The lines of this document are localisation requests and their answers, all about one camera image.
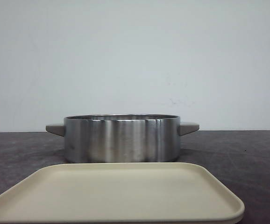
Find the dark countertop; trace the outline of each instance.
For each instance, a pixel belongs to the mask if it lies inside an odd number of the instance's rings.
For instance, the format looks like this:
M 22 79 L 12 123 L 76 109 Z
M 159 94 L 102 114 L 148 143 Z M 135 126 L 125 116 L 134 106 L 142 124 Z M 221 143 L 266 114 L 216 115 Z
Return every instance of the dark countertop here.
M 270 131 L 198 131 L 181 137 L 178 161 L 201 165 L 245 204 L 239 223 L 270 224 Z M 63 138 L 0 133 L 0 194 L 40 168 L 66 163 Z

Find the brushed metal surface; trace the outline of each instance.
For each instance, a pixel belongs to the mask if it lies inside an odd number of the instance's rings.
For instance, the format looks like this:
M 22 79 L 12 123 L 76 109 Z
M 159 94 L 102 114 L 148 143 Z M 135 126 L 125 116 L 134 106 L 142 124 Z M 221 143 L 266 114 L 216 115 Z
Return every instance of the brushed metal surface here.
M 179 155 L 179 116 L 75 116 L 64 126 L 65 157 L 72 162 L 162 162 Z

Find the pot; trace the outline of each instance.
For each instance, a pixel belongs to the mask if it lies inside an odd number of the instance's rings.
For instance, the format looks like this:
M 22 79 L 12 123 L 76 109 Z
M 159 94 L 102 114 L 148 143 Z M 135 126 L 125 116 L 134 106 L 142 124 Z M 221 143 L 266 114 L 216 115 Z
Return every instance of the pot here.
M 46 131 L 64 136 L 70 162 L 165 162 L 178 158 L 180 136 L 199 130 L 176 115 L 107 114 L 64 118 Z

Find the gray plastic handle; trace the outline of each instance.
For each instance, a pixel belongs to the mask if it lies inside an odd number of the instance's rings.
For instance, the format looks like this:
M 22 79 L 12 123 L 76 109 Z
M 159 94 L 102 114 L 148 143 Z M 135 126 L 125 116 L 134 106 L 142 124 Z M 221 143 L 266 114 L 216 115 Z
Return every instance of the gray plastic handle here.
M 178 134 L 180 136 L 199 130 L 199 124 L 193 122 L 181 122 Z
M 65 129 L 63 124 L 46 125 L 46 131 L 64 137 Z

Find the rectangular tray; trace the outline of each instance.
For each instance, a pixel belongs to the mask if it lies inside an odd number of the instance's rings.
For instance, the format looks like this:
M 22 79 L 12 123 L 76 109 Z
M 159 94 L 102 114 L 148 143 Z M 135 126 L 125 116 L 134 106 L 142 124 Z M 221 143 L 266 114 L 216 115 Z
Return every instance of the rectangular tray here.
M 0 222 L 234 224 L 243 202 L 190 163 L 61 164 L 0 195 Z

